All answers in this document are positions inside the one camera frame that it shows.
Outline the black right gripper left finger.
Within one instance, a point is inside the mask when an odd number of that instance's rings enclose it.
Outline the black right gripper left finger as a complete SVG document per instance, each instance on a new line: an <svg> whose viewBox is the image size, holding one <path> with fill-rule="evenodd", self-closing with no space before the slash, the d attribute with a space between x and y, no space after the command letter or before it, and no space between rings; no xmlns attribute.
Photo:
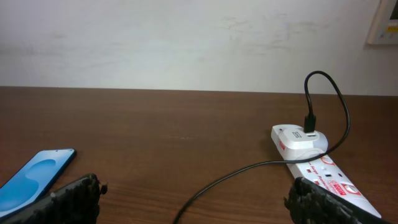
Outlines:
<svg viewBox="0 0 398 224"><path fill-rule="evenodd" d="M99 200L108 185L94 173L51 192L46 197L1 218L1 224L96 224Z"/></svg>

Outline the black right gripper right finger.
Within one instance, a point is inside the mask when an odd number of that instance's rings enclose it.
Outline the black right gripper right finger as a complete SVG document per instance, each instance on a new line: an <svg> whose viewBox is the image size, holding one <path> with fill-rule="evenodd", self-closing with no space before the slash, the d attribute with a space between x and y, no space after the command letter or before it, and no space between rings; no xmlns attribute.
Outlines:
<svg viewBox="0 0 398 224"><path fill-rule="evenodd" d="M390 224L304 177L297 177L284 198L295 224Z"/></svg>

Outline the blue screen Galaxy smartphone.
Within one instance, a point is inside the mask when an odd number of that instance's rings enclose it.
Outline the blue screen Galaxy smartphone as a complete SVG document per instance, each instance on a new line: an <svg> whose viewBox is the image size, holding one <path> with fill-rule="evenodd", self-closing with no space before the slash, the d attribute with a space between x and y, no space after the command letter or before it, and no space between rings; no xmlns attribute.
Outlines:
<svg viewBox="0 0 398 224"><path fill-rule="evenodd" d="M45 195L76 156L74 149L43 150L1 187L1 218Z"/></svg>

